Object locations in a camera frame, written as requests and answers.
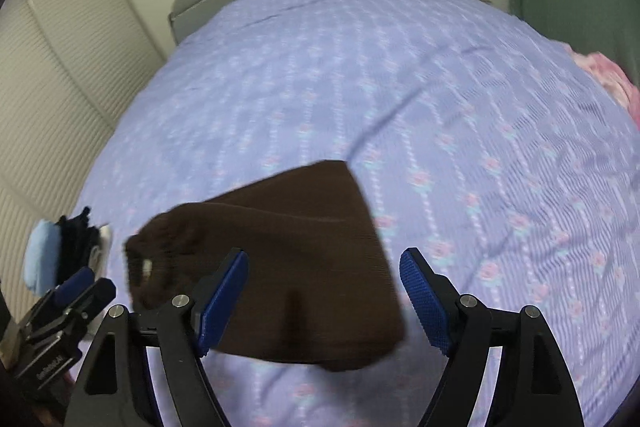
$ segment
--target metal screw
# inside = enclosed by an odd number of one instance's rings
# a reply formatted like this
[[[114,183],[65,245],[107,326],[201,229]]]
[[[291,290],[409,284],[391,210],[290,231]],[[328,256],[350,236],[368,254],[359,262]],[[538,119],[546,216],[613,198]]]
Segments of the metal screw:
[[[532,319],[536,319],[540,317],[540,310],[535,306],[526,306],[524,308],[524,312],[529,315]]]
[[[124,306],[122,304],[116,304],[109,308],[109,316],[112,318],[120,317],[124,313]]]
[[[478,299],[476,299],[473,295],[463,295],[460,298],[460,304],[462,304],[465,308],[475,308],[478,304]]]
[[[173,304],[176,308],[182,308],[189,304],[189,297],[187,295],[176,295],[173,299],[171,299],[171,304]]]

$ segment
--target blue rubber pad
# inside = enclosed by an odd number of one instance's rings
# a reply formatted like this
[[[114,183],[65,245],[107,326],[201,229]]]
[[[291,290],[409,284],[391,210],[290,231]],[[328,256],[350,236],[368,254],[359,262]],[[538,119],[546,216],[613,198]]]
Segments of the blue rubber pad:
[[[82,267],[54,290],[53,304],[57,308],[66,308],[94,283],[94,277],[91,268]]]
[[[414,258],[408,251],[400,256],[400,280],[409,295],[422,329],[431,346],[448,356],[452,346],[449,336],[449,319],[440,300],[427,282]]]
[[[240,251],[202,313],[196,346],[200,357],[220,342],[248,275],[249,257]]]

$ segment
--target bed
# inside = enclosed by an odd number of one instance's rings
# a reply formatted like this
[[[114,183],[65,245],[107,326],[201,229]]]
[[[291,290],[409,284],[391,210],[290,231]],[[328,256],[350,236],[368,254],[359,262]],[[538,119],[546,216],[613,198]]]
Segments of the bed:
[[[176,0],[169,20],[180,45],[78,202],[113,227],[119,302],[120,245],[151,217],[342,159],[392,267],[418,247],[460,293],[536,304],[585,425],[614,415],[640,375],[640,135],[561,44],[477,0]],[[211,351],[204,367],[232,425],[417,425],[446,360],[398,288],[406,340],[365,369]],[[498,361],[494,349],[470,425],[484,425]],[[176,425],[155,350],[150,364]]]

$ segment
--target light blue folded cloth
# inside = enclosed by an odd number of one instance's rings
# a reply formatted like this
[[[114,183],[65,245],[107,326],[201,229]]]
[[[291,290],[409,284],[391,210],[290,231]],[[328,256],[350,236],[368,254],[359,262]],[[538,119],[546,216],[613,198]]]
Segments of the light blue folded cloth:
[[[41,219],[29,237],[22,278],[38,297],[56,287],[62,235],[55,223]]]

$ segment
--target folded brown clothing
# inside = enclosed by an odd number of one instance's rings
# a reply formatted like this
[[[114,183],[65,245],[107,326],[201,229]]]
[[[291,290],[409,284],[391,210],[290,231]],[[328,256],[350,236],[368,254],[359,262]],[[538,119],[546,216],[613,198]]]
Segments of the folded brown clothing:
[[[382,245],[344,162],[292,169],[151,219],[126,243],[134,309],[188,294],[233,247],[248,254],[249,277],[218,351],[348,371],[404,337]]]

